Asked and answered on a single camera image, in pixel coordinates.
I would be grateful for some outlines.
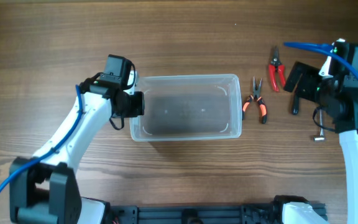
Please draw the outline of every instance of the red handle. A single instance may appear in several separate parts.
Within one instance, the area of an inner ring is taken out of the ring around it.
[[[280,77],[281,85],[285,86],[285,78],[284,78],[284,65],[279,65],[277,68],[278,76]]]
[[[276,68],[274,67],[274,65],[268,65],[268,73],[270,75],[270,81],[272,82],[273,90],[278,92],[276,78],[274,76],[275,72],[276,72]]]

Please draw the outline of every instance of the black bracket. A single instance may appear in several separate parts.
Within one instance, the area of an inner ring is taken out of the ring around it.
[[[299,113],[300,98],[313,102],[316,101],[316,90],[318,84],[321,82],[321,77],[318,75],[318,72],[318,68],[301,62],[295,62],[284,86],[285,91],[292,92],[295,89],[291,114],[297,115]]]
[[[9,173],[31,161],[17,158]],[[49,190],[35,184],[49,180]],[[77,223],[81,213],[80,191],[74,171],[66,164],[36,164],[9,185],[11,221],[14,223]]]

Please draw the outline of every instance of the pliers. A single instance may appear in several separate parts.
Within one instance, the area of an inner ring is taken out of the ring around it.
[[[285,78],[284,78],[284,65],[281,63],[279,57],[278,57],[278,48],[277,46],[274,48],[273,58],[270,62],[270,65],[268,65],[268,72],[270,74],[270,81],[273,85],[273,90],[278,92],[278,86],[276,83],[275,78],[275,72],[278,72],[278,76],[280,77],[281,84],[285,86]]]
[[[246,114],[246,110],[247,110],[248,105],[250,103],[252,103],[254,99],[257,99],[260,111],[262,112],[261,122],[262,122],[262,124],[266,123],[266,121],[267,121],[267,112],[266,112],[266,106],[265,106],[264,99],[262,99],[262,97],[260,96],[260,88],[261,87],[262,87],[262,79],[260,79],[259,86],[258,86],[258,89],[257,89],[256,84],[255,84],[255,77],[254,77],[253,93],[252,93],[252,95],[248,96],[248,98],[246,100],[246,103],[244,103],[244,106],[242,107],[242,119],[245,118],[245,114]]]

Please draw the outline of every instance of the blue tube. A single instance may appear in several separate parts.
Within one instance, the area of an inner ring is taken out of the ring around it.
[[[78,85],[75,86],[76,88],[76,92],[77,92],[77,97],[78,97],[78,104],[79,104],[79,111],[78,111],[78,116],[77,119],[75,119],[75,122],[73,124],[73,126],[70,128],[70,130],[67,132],[67,134],[65,135],[65,137],[60,140],[60,142],[53,148],[51,148],[46,154],[44,154],[41,157],[38,157],[36,159],[34,159],[33,161],[30,161],[26,164],[24,164],[23,166],[21,166],[20,168],[18,168],[15,172],[13,172],[7,179],[4,180],[4,182],[2,182],[0,184],[0,193],[2,192],[2,190],[4,190],[4,188],[6,187],[7,184],[9,184],[10,182],[12,182],[18,175],[22,174],[24,171],[26,171],[27,169],[31,168],[32,166],[36,165],[37,163],[39,163],[40,161],[48,158],[49,156],[51,156],[53,153],[55,153],[56,150],[58,150],[64,143],[65,141],[67,141],[67,139],[71,136],[71,134],[73,134],[74,130],[76,129],[76,127],[78,126],[78,123],[81,120],[82,114],[83,114],[83,106],[82,106],[82,98],[81,98],[81,91]]]
[[[298,42],[285,42],[284,46],[294,47],[302,50],[309,50],[311,52],[320,53],[323,55],[330,56],[331,58],[337,60],[339,63],[343,64],[351,73],[354,75],[358,81],[358,71],[349,64],[346,60],[340,56],[330,52],[333,49],[332,45],[329,44],[309,44],[309,43],[298,43]]]

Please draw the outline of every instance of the orange pliers handle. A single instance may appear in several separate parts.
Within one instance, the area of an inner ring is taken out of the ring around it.
[[[268,65],[268,72],[270,75],[270,81],[272,82],[273,90],[278,92],[278,86],[275,78],[276,71],[278,72],[278,76],[280,77],[281,84],[285,86],[285,78],[284,78],[284,65],[274,66]]]
[[[243,119],[245,118],[245,113],[246,113],[247,107],[249,106],[250,103],[252,103],[253,100],[254,100],[254,97],[252,95],[250,95],[250,96],[248,96],[246,103],[244,103],[244,106],[242,107]],[[267,110],[266,110],[266,105],[265,105],[264,99],[262,97],[259,97],[259,99],[257,99],[257,102],[259,104],[260,112],[262,113],[262,118],[261,118],[260,122],[262,124],[265,124],[267,121]]]

